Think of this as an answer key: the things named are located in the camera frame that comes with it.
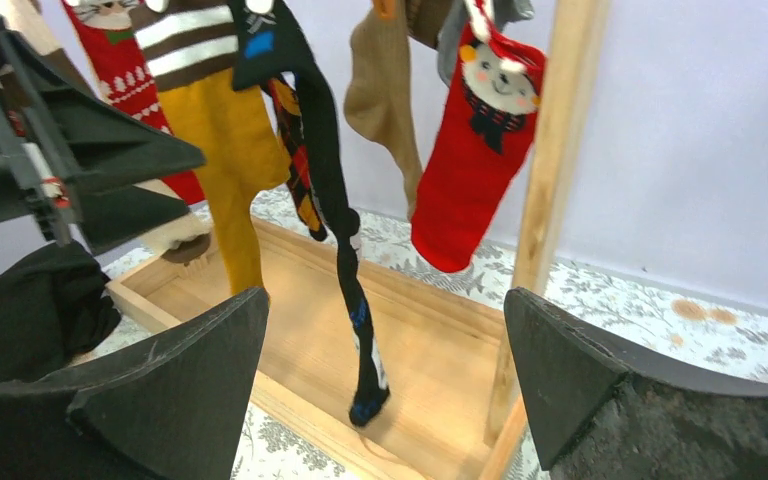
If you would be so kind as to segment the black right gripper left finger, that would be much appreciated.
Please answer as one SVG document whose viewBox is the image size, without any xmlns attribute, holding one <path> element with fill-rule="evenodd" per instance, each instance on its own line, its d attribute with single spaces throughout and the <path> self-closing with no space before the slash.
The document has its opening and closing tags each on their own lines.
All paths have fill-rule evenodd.
<svg viewBox="0 0 768 480">
<path fill-rule="evenodd" d="M 0 383 L 0 479 L 226 479 L 269 298 L 203 314 L 35 382 Z"/>
</svg>

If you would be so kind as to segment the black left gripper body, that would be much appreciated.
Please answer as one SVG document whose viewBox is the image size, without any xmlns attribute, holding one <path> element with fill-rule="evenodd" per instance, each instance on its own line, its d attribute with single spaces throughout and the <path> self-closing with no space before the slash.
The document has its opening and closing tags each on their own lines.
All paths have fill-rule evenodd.
<svg viewBox="0 0 768 480">
<path fill-rule="evenodd" d="M 43 98 L 57 90 L 74 91 L 0 19 L 0 223 L 31 217 L 46 240 L 70 242 L 77 163 Z"/>
</svg>

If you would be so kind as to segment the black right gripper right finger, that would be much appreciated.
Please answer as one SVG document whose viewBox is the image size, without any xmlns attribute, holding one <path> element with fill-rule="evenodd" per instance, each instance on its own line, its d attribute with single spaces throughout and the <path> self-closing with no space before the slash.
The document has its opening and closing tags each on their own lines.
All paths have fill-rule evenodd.
<svg viewBox="0 0 768 480">
<path fill-rule="evenodd" d="M 515 288 L 504 317 L 554 479 L 768 479 L 768 384 L 697 367 Z"/>
</svg>

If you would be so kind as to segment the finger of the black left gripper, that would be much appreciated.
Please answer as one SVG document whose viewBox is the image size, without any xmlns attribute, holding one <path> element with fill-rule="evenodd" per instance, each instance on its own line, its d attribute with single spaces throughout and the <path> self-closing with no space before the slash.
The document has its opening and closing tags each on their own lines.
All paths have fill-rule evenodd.
<svg viewBox="0 0 768 480">
<path fill-rule="evenodd" d="M 82 195 L 80 210 L 77 227 L 90 252 L 100 255 L 185 216 L 189 207 L 183 200 L 129 186 Z"/>
<path fill-rule="evenodd" d="M 106 192 L 192 170 L 201 150 L 84 92 L 40 57 L 19 33 L 0 32 L 25 103 L 26 138 L 41 148 L 56 177 L 86 192 Z"/>
</svg>

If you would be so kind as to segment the black sock with blue patch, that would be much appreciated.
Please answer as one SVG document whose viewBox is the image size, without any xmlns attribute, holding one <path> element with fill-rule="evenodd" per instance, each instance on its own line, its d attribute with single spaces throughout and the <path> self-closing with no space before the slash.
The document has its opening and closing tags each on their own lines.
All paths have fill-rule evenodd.
<svg viewBox="0 0 768 480">
<path fill-rule="evenodd" d="M 360 217 L 348 202 L 333 94 L 285 2 L 274 1 L 270 8 L 244 1 L 230 1 L 228 5 L 238 39 L 232 88 L 241 91 L 283 73 L 295 77 L 310 182 L 320 214 L 338 243 L 338 281 L 359 353 L 358 383 L 349 420 L 363 428 L 380 413 L 390 390 L 377 350 L 370 306 L 358 280 L 355 244 Z"/>
</svg>

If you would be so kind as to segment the red snowman sock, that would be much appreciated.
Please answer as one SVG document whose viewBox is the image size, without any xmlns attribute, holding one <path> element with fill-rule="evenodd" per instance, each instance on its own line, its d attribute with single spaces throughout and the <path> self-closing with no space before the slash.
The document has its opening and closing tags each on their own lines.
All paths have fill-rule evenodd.
<svg viewBox="0 0 768 480">
<path fill-rule="evenodd" d="M 464 28 L 411 218 L 414 247 L 445 273 L 469 265 L 535 135 L 546 57 L 489 27 L 488 40 Z"/>
</svg>

